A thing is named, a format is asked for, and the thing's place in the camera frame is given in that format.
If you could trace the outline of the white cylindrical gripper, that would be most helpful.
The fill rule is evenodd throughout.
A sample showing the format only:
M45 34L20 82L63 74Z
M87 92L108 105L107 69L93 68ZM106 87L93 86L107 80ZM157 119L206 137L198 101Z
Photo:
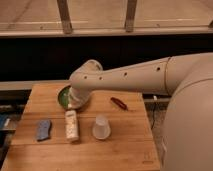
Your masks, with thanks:
M68 91L68 107L69 108L81 108L87 103L90 98L90 92L84 90L78 90L73 87Z

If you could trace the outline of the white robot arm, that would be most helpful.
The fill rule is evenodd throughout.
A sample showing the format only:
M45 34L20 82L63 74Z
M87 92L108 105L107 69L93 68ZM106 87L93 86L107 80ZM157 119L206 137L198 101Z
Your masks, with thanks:
M167 96L160 171L213 171L213 52L109 70L88 60L70 75L72 106L83 106L97 90Z

